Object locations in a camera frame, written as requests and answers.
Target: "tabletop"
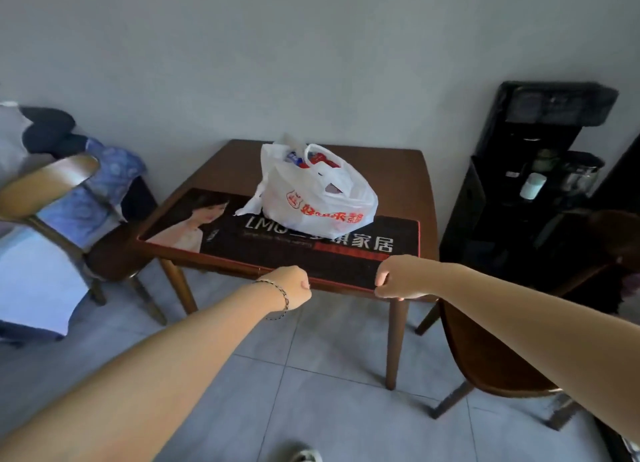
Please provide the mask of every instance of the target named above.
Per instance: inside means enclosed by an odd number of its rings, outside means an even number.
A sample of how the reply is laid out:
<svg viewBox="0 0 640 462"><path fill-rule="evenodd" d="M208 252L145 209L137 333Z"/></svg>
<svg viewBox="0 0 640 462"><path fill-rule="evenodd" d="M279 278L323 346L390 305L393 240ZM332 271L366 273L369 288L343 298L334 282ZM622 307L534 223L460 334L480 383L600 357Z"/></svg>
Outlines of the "tabletop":
<svg viewBox="0 0 640 462"><path fill-rule="evenodd" d="M141 225L138 235L152 224L193 187L211 191L252 196L262 179L260 149L265 142L231 140L178 187ZM345 159L369 182L378 195L377 214L420 222L420 255L438 259L438 235L433 194L427 165L419 150L373 148L343 145L325 147ZM171 260L178 265L215 269L232 274L256 277L260 269L235 265L219 258L193 255L177 249L138 242L137 250Z"/></svg>

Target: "person's left hand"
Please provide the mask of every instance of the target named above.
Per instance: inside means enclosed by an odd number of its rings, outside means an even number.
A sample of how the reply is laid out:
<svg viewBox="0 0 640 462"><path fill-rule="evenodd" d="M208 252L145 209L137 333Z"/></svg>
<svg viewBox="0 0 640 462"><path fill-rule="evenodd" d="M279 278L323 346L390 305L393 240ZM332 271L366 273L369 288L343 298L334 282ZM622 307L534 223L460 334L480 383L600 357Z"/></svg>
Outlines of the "person's left hand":
<svg viewBox="0 0 640 462"><path fill-rule="evenodd" d="M271 280L282 287L289 297L290 310L300 307L311 298L309 277L300 267L280 267L262 275L258 280Z"/></svg>

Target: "person's left arm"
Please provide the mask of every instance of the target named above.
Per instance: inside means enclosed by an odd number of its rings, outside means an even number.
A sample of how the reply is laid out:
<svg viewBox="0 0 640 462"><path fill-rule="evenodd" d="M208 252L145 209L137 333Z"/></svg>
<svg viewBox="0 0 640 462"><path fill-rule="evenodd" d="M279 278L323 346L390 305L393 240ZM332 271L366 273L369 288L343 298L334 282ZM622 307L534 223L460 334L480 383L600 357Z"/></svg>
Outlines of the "person's left arm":
<svg viewBox="0 0 640 462"><path fill-rule="evenodd" d="M307 274L282 267L264 277L293 309L311 297ZM110 361L0 445L11 461L143 461L162 449L236 346L283 294L246 285Z"/></svg>

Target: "blue garment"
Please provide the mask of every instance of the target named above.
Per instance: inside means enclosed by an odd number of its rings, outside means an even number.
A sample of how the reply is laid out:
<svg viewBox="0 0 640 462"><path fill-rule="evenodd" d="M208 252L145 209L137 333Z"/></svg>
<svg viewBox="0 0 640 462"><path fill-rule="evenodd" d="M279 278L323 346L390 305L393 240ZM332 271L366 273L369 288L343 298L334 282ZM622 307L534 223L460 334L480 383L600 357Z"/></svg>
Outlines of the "blue garment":
<svg viewBox="0 0 640 462"><path fill-rule="evenodd" d="M93 138L87 140L86 151L100 162L100 169L86 184L113 206L120 204L133 179L147 170L137 155L120 147L107 147ZM41 220L78 246L86 245L109 215L108 208L83 187L76 187L38 213Z"/></svg>

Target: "white dress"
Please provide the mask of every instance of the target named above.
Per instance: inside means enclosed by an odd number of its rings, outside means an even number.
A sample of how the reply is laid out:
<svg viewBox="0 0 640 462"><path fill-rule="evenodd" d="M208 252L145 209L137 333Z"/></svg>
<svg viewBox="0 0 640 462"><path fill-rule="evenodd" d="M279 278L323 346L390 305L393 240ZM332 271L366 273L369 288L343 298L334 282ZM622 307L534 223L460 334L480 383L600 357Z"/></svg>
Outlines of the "white dress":
<svg viewBox="0 0 640 462"><path fill-rule="evenodd" d="M195 230L187 231L185 234L183 234L180 237L178 241L176 241L171 245L166 244L162 240L157 241L160 239L158 238L160 235L164 235L165 233L171 233L173 230L177 230L183 227L186 222L187 220L181 221L180 223L174 224L173 226L169 226L169 228L152 236L147 241L149 241L149 243L156 243L156 244L161 244L163 246L171 246L172 248L180 248L180 249L185 249L187 251L193 251L194 253L199 253L200 245L202 245L202 230L199 228L196 228Z"/></svg>

